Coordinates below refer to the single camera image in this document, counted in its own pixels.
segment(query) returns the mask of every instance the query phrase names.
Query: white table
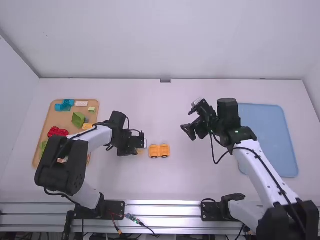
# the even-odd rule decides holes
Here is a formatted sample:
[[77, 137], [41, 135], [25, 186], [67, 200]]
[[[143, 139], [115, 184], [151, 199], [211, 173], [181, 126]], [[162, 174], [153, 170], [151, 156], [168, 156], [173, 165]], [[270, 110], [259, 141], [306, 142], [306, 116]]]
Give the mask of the white table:
[[[41, 207], [44, 203], [54, 203], [49, 206], [61, 214], [66, 212], [63, 206], [72, 208], [60, 197], [46, 196], [34, 183], [32, 159], [48, 107], [55, 99], [97, 99], [100, 102], [98, 121], [109, 119], [113, 110], [120, 111], [130, 118], [131, 129], [144, 131], [148, 145], [170, 145], [170, 157], [157, 159], [149, 158], [147, 151], [138, 156], [117, 157], [116, 149], [106, 152], [101, 147], [96, 150], [85, 180], [107, 199], [143, 200], [135, 202], [139, 204], [149, 200], [179, 201], [174, 203], [181, 207], [185, 205], [181, 201], [192, 201], [188, 203], [196, 206], [204, 198], [219, 200], [227, 194], [243, 193], [247, 199], [259, 201], [256, 190], [249, 178], [239, 171], [234, 157], [226, 156], [219, 165], [214, 165], [209, 138], [191, 141], [181, 130], [181, 124], [191, 123], [197, 117], [196, 114], [188, 116], [188, 112], [191, 102], [198, 97], [205, 98], [215, 109], [219, 98], [281, 106], [299, 168], [298, 177], [285, 181], [303, 200], [311, 199], [320, 206], [320, 188], [316, 185], [320, 182], [320, 123], [301, 80], [173, 79], [172, 83], [160, 83], [159, 79], [42, 79], [0, 182], [0, 202], [10, 202], [2, 208], [11, 206], [7, 213], [12, 213], [12, 202], [19, 206], [34, 204], [32, 210], [27, 210], [30, 214], [38, 206], [38, 212], [49, 214], [48, 205]], [[225, 152], [217, 144], [214, 146], [217, 157]], [[5, 224], [15, 221], [28, 225], [27, 218], [14, 217]], [[37, 223], [49, 224], [37, 219], [32, 223], [34, 229], [39, 230]], [[65, 216], [61, 215], [61, 219], [50, 222], [58, 225], [55, 231], [62, 230]], [[241, 225], [233, 224], [236, 226], [232, 231], [236, 234]], [[2, 223], [0, 231], [8, 228]], [[210, 233], [217, 233], [217, 228]]]

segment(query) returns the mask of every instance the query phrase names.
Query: yellow toy block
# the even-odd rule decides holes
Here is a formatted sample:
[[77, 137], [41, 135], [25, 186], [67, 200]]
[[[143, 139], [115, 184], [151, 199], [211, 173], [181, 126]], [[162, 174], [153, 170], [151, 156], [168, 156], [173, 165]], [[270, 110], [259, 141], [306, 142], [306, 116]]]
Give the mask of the yellow toy block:
[[89, 129], [92, 129], [92, 127], [93, 127], [92, 123], [84, 123], [83, 126], [82, 126], [82, 129], [83, 130], [89, 130]]
[[152, 144], [149, 147], [149, 157], [156, 159], [158, 157], [167, 158], [170, 156], [170, 147], [168, 144], [156, 145]]

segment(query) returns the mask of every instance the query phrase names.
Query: cork board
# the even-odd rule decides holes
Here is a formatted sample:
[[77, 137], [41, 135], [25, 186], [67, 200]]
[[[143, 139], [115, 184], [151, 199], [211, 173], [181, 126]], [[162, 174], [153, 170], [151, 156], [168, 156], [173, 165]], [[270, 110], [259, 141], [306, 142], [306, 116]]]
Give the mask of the cork board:
[[[97, 122], [98, 111], [99, 111], [99, 102], [95, 99], [75, 99], [74, 101], [88, 101], [87, 106], [73, 106], [71, 111], [56, 111], [55, 104], [61, 104], [63, 99], [54, 100], [49, 107], [48, 113], [46, 115], [46, 119], [42, 128], [42, 132], [39, 138], [39, 142], [36, 146], [35, 154], [33, 157], [32, 165], [34, 168], [37, 168], [40, 162], [40, 144], [44, 141], [47, 141], [49, 138], [47, 137], [48, 132], [52, 127], [58, 127], [60, 129], [66, 129], [71, 134], [78, 134], [83, 132], [84, 130], [81, 128], [77, 128], [73, 125], [72, 116], [75, 112], [80, 112], [85, 115], [87, 119], [89, 119], [90, 124], [95, 124]], [[90, 113], [88, 111], [89, 107], [95, 107], [95, 113]], [[90, 162], [90, 155], [88, 155], [86, 165]]]

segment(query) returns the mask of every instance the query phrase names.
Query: black mounting bracket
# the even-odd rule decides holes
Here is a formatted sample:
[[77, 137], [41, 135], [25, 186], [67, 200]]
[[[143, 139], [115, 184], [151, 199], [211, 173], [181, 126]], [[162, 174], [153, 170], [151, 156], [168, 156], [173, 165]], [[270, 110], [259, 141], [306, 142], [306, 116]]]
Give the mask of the black mounting bracket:
[[226, 220], [220, 209], [220, 202], [203, 202], [201, 205], [201, 219], [203, 222], [238, 222]]
[[123, 220], [125, 217], [125, 206], [124, 201], [103, 201], [104, 211], [101, 213], [101, 216], [97, 215], [89, 208], [76, 205], [74, 208], [74, 218], [73, 219], [84, 219], [84, 220]]

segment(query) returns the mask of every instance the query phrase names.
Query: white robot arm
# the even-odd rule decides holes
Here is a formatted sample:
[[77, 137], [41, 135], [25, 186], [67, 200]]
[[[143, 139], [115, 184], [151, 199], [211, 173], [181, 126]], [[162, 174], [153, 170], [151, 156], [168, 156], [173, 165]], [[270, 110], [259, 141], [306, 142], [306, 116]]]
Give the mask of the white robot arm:
[[234, 155], [246, 169], [262, 203], [262, 207], [256, 206], [245, 200], [241, 193], [223, 196], [221, 202], [213, 203], [220, 216], [227, 221], [244, 223], [259, 240], [317, 239], [318, 208], [312, 201], [302, 201], [278, 175], [253, 131], [241, 126], [237, 101], [234, 98], [219, 99], [216, 114], [205, 99], [199, 98], [192, 103], [188, 114], [195, 112], [199, 117], [190, 124], [181, 125], [181, 129], [192, 141], [196, 136], [204, 139], [210, 135], [211, 143], [213, 136], [216, 142], [227, 148], [223, 156], [227, 153]]
[[137, 155], [136, 149], [144, 147], [144, 133], [138, 131], [139, 136], [134, 136], [132, 130], [123, 129], [126, 118], [125, 114], [113, 111], [110, 120], [98, 122], [89, 130], [50, 137], [35, 173], [35, 183], [48, 195], [65, 197], [98, 212], [104, 196], [85, 182], [87, 156], [101, 146], [116, 147], [120, 157]]

